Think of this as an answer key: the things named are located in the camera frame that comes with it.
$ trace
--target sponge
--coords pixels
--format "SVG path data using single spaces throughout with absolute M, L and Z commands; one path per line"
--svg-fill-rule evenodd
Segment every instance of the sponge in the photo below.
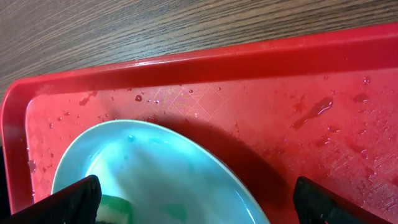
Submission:
M 123 198 L 102 195 L 95 223 L 132 224 L 131 203 Z

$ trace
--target wooden table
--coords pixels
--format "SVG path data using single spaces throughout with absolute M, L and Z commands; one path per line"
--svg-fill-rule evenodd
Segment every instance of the wooden table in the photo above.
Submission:
M 31 75 L 394 21 L 396 0 L 1 0 L 0 96 Z

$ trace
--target red tray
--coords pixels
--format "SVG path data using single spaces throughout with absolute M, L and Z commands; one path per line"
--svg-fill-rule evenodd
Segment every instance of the red tray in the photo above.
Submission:
M 142 119 L 218 156 L 272 223 L 298 222 L 300 175 L 396 222 L 397 97 L 398 23 L 24 78 L 1 111 L 11 210 L 84 130 Z

